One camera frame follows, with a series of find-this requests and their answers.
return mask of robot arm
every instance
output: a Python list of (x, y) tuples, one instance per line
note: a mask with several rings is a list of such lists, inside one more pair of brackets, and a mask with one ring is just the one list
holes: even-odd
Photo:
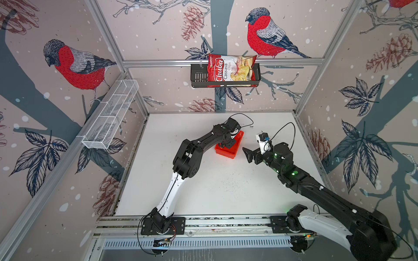
[(230, 149), (235, 144), (234, 138), (240, 129), (241, 126), (238, 122), (229, 118), (225, 123), (214, 125), (213, 129), (201, 138), (193, 141), (185, 139), (181, 143), (173, 160), (174, 167), (170, 185), (160, 204), (150, 213), (153, 231), (159, 234), (168, 231), (181, 185), (199, 170), (203, 153), (216, 144), (222, 148)]
[(309, 229), (328, 237), (351, 251), (359, 261), (383, 261), (390, 258), (397, 244), (385, 215), (351, 204), (325, 188), (306, 171), (293, 164), (293, 153), (284, 142), (272, 146), (267, 133), (256, 135), (259, 148), (242, 148), (247, 160), (265, 163), (278, 179), (296, 193), (317, 203), (339, 222), (316, 215), (302, 205), (288, 212), (287, 224), (292, 230)]

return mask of bird wing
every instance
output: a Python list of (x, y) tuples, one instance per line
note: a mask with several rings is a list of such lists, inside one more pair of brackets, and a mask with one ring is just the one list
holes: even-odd
[(70, 50), (74, 57), (74, 62), (70, 67), (71, 71), (79, 74), (88, 74), (93, 72), (96, 61), (92, 53), (78, 51), (71, 47)]
[(270, 19), (270, 22), (266, 28), (257, 30), (257, 35), (265, 43), (275, 45), (276, 43), (280, 42), (283, 37), (286, 36), (286, 32), (278, 27), (274, 23), (273, 19)]
[(74, 62), (70, 69), (75, 73), (89, 74), (116, 64), (109, 59), (100, 58), (90, 52), (77, 51), (71, 47), (70, 49), (74, 56)]

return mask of mounting plate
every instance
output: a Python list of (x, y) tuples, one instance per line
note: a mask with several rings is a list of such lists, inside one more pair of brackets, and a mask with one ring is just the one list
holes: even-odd
[[(287, 226), (286, 223), (286, 215), (280, 215), (280, 216), (270, 216), (270, 222), (271, 229), (273, 230), (273, 234), (283, 234), (283, 233), (295, 233), (291, 231)], [(298, 231), (298, 233), (306, 233), (311, 234), (313, 231), (302, 229)]]
[[(170, 225), (174, 225), (174, 227), (176, 228), (176, 235), (184, 235), (184, 227), (186, 225), (186, 218), (182, 218), (182, 217), (171, 218)], [(159, 235), (156, 231), (157, 230), (151, 218), (145, 218), (143, 221), (142, 228), (141, 228), (141, 235), (143, 236)], [(173, 229), (169, 228), (167, 233), (165, 233), (164, 235), (174, 235)]]

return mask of chips bag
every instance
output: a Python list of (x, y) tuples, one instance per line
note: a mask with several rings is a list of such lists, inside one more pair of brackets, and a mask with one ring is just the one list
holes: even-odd
[[(252, 73), (256, 56), (225, 56), (209, 54), (208, 81), (255, 81)], [(234, 84), (227, 86), (253, 86), (250, 84)]]

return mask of bird head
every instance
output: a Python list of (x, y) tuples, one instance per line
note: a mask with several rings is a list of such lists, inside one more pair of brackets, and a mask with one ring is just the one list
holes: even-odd
[(270, 12), (267, 10), (267, 8), (259, 7), (252, 9), (251, 12), (247, 15), (247, 18), (245, 19), (246, 22), (249, 22), (251, 25), (254, 25), (254, 23), (258, 20), (258, 18), (262, 16), (270, 16)]
[(46, 45), (43, 47), (43, 55), (45, 56), (45, 61), (48, 64), (48, 66), (61, 65), (61, 62), (59, 61), (58, 52), (64, 46), (65, 44), (57, 39), (53, 39), (46, 43)]

